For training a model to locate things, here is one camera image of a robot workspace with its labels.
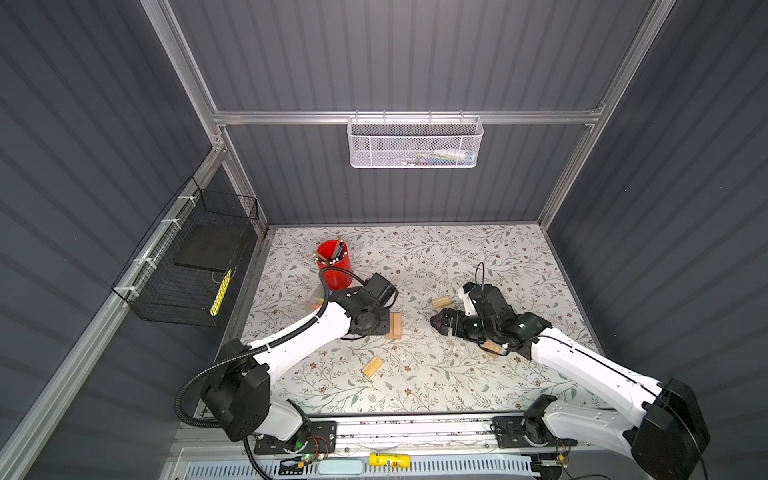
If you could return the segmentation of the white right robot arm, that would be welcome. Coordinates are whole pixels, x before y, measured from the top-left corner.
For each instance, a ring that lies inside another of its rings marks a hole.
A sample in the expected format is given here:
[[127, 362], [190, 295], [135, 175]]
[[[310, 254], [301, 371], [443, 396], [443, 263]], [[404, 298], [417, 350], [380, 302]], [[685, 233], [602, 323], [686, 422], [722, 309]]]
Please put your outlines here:
[[518, 356], [550, 368], [609, 405], [578, 406], [540, 395], [523, 413], [515, 434], [533, 447], [580, 441], [622, 454], [653, 479], [688, 479], [707, 469], [711, 436], [692, 388], [660, 382], [623, 367], [568, 337], [531, 312], [518, 313], [490, 284], [468, 282], [458, 294], [464, 308], [443, 307], [430, 324], [498, 356]]

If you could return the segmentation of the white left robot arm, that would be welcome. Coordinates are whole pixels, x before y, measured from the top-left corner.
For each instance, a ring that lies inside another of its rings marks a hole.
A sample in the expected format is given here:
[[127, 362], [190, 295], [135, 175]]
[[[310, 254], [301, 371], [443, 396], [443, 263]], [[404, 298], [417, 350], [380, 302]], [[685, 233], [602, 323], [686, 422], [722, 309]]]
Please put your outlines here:
[[179, 389], [173, 402], [176, 417], [201, 429], [223, 430], [230, 441], [243, 444], [255, 473], [258, 465], [250, 439], [272, 437], [302, 453], [311, 437], [312, 421], [295, 402], [273, 401], [272, 386], [288, 370], [326, 344], [348, 335], [379, 335], [389, 322], [399, 291], [380, 274], [364, 280], [329, 266], [318, 272], [323, 289], [317, 309], [303, 319], [247, 345], [234, 339], [217, 359]]

